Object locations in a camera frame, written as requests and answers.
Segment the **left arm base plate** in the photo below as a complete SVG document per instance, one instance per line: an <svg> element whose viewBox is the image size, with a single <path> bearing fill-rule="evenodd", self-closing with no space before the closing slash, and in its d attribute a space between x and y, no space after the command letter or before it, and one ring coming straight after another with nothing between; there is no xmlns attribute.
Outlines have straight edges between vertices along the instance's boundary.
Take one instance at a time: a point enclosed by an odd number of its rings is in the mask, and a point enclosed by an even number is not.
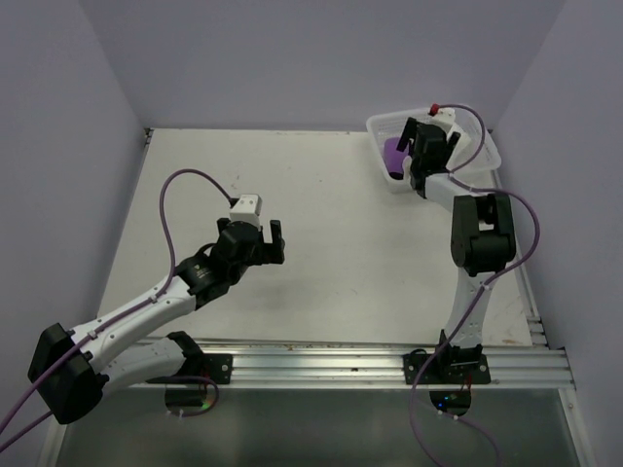
<svg viewBox="0 0 623 467"><path fill-rule="evenodd" d="M228 353L204 353L187 358L172 377L208 377L216 384L229 384L234 357Z"/></svg>

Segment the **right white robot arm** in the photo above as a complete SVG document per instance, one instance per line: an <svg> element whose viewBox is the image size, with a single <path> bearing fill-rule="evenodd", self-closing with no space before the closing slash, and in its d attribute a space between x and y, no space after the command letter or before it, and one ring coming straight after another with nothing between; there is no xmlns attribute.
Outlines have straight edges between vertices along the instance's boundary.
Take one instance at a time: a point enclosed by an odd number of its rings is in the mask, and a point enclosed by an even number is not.
<svg viewBox="0 0 623 467"><path fill-rule="evenodd" d="M452 312L432 354L422 349L403 356L408 384L488 384L483 325L495 275L515 258L511 201L505 194L464 188L447 168L460 135L441 126L407 119L397 150L411 163L410 185L421 197L452 215L450 251L458 268Z"/></svg>

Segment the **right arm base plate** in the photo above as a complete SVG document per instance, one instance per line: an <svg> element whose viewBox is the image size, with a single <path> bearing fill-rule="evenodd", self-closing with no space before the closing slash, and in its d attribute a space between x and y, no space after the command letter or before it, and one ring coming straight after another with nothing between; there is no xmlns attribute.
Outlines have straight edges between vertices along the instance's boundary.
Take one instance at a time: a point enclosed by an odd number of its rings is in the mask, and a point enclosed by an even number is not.
<svg viewBox="0 0 623 467"><path fill-rule="evenodd" d="M471 348L446 347L426 366L431 357L424 349L415 349L402 356L407 384L489 384L492 377L483 346Z"/></svg>

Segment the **white towel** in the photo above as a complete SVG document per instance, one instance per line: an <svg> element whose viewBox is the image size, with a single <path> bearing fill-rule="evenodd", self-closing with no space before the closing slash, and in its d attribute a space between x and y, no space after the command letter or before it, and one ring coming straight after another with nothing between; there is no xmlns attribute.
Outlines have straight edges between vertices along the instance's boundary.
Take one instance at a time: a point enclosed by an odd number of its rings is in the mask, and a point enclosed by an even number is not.
<svg viewBox="0 0 623 467"><path fill-rule="evenodd" d="M473 155L473 139L461 126L454 123L449 130L448 140L450 142L456 140L456 145L447 163L447 168L452 170L467 162Z"/></svg>

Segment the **purple microfiber towel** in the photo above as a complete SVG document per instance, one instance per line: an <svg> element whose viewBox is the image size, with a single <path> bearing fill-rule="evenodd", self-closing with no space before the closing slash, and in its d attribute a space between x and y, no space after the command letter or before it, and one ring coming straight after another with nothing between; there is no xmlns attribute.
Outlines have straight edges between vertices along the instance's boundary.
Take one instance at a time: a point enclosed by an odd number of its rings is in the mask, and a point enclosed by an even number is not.
<svg viewBox="0 0 623 467"><path fill-rule="evenodd" d="M405 147L399 149L400 137L388 138L383 147L383 161L387 174L392 180L406 180L409 175L411 156L409 154L413 141L408 139Z"/></svg>

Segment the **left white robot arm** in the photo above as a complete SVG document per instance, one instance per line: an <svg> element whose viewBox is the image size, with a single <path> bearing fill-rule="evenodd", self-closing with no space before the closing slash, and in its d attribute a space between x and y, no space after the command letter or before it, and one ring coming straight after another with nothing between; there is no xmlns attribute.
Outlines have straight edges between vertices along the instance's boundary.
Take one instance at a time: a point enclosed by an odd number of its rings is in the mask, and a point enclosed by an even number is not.
<svg viewBox="0 0 623 467"><path fill-rule="evenodd" d="M151 291L102 318L70 330L55 323L41 333L27 375L59 424L81 419L119 388L150 379L199 380L202 352L188 334L135 343L225 296L249 268L285 261L278 220L270 222L270 240L262 228L234 218L217 226L215 243L174 266Z"/></svg>

